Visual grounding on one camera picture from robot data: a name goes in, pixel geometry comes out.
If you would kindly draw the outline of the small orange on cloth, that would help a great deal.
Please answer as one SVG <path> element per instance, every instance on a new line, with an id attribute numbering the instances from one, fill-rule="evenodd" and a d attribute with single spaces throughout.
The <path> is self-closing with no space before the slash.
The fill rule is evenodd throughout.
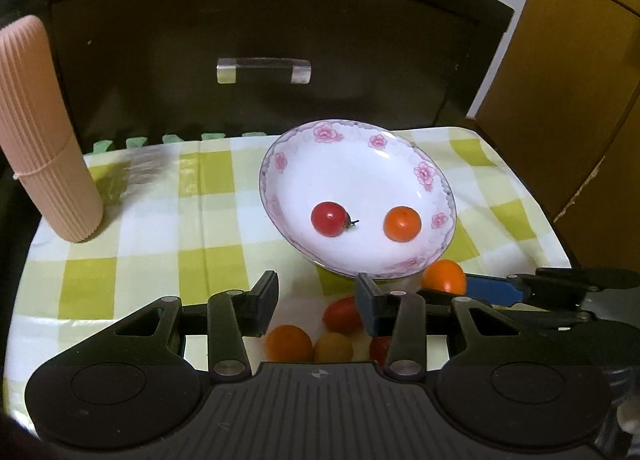
<path id="1" fill-rule="evenodd" d="M 308 334 L 292 324 L 274 328 L 265 339 L 265 353 L 270 362 L 311 362 L 314 346 Z"/>

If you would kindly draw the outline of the red oval tomato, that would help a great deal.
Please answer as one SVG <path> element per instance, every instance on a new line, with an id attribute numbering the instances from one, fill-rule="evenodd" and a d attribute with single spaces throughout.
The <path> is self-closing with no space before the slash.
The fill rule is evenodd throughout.
<path id="1" fill-rule="evenodd" d="M 324 311 L 322 321 L 331 332 L 352 334 L 362 329 L 362 320 L 353 296 L 331 303 Z"/>

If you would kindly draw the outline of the tan longan fruit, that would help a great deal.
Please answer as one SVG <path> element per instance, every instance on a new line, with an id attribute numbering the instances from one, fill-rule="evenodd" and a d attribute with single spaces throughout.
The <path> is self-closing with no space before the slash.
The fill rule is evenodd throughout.
<path id="1" fill-rule="evenodd" d="M 344 334 L 326 332 L 314 344 L 314 361 L 319 364 L 350 362 L 353 357 L 352 341 Z"/>

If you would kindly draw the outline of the small orange in plate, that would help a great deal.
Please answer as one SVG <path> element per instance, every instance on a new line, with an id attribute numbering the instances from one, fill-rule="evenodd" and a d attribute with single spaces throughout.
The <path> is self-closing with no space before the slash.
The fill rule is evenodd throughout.
<path id="1" fill-rule="evenodd" d="M 395 206 L 384 218 L 383 232 L 396 242 L 409 242 L 420 234 L 422 220 L 418 212 L 408 206 Z"/>

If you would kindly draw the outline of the green white checkered tablecloth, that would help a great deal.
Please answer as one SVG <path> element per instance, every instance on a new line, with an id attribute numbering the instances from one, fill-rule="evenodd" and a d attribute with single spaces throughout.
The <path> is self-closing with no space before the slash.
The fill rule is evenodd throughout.
<path id="1" fill-rule="evenodd" d="M 458 208 L 446 258 L 467 272 L 506 276 L 568 258 L 534 197 L 498 154 L 464 128 L 407 133 L 454 192 Z M 28 240 L 9 334 L 6 410 L 29 424 L 28 378 L 43 362 L 164 295 L 186 304 L 247 289 L 272 269 L 280 278 L 274 324 L 312 338 L 349 279 L 306 260 L 262 207 L 258 173 L 271 138 L 218 138 L 88 157 L 104 201 L 101 231 L 70 243 L 41 224 Z"/>

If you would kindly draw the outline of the small red cherry tomato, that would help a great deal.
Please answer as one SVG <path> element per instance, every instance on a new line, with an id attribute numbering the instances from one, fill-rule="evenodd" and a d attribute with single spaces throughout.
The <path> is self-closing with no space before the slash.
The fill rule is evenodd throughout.
<path id="1" fill-rule="evenodd" d="M 311 211 L 310 221 L 316 232 L 329 238 L 337 237 L 359 223 L 340 204 L 332 201 L 318 203 Z"/>

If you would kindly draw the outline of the white floral plate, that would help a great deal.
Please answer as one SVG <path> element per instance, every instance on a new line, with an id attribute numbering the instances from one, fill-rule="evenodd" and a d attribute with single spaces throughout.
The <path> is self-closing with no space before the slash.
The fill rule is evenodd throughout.
<path id="1" fill-rule="evenodd" d="M 262 159 L 258 190 L 283 238 L 314 264 L 345 277 L 417 274 L 444 254 L 456 231 L 454 193 L 442 170 L 414 142 L 372 124 L 321 120 L 292 128 Z M 310 214 L 325 201 L 340 204 L 359 223 L 334 238 L 320 235 Z M 409 242 L 383 232 L 395 206 L 421 217 L 421 232 Z"/>

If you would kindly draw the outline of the brown wooden door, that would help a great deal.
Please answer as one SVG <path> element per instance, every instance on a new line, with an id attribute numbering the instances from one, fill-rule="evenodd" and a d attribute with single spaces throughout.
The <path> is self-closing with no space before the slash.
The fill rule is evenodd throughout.
<path id="1" fill-rule="evenodd" d="M 639 0 L 527 0 L 477 113 L 585 267 L 639 266 Z"/>

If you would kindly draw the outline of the pink ribbed cylinder case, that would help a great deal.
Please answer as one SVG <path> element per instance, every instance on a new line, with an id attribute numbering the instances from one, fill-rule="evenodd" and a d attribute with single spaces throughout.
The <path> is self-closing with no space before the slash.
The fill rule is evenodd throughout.
<path id="1" fill-rule="evenodd" d="M 62 239 L 89 239 L 103 201 L 58 86 L 46 28 L 25 16 L 1 30 L 1 149 L 14 178 Z"/>

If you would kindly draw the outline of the dark wooden cabinet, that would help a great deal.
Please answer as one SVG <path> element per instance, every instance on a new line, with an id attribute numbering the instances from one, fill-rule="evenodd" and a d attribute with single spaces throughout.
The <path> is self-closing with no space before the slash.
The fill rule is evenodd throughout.
<path id="1" fill-rule="evenodd" d="M 82 148 L 280 134 L 313 120 L 428 128 L 466 116 L 513 12 L 497 0 L 2 0 L 47 29 Z M 307 85 L 231 84 L 219 58 L 311 62 Z"/>

